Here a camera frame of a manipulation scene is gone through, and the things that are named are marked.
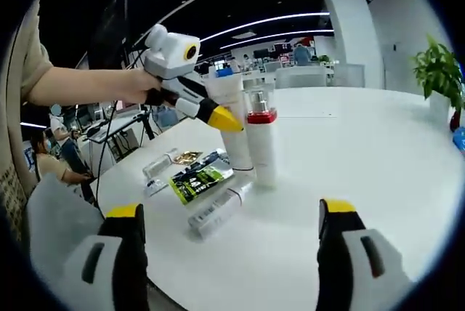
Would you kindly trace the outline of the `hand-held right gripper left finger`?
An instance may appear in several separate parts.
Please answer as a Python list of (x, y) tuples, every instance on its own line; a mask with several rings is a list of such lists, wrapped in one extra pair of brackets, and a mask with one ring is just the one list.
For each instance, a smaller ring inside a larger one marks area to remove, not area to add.
[(113, 208), (67, 258), (61, 292), (70, 310), (148, 310), (141, 203)]

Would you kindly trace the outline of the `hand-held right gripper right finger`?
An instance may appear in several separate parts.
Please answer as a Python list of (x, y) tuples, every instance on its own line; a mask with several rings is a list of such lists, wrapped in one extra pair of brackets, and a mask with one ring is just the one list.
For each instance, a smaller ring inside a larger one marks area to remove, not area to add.
[(412, 288), (401, 253), (348, 201), (320, 199), (317, 310), (392, 310)]

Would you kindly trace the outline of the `person's left hand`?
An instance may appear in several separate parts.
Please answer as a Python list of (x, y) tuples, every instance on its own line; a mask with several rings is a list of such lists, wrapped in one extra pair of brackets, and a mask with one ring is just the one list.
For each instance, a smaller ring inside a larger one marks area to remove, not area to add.
[(130, 103), (144, 103), (151, 89), (160, 90), (161, 80), (143, 69), (126, 71), (123, 80), (120, 100)]

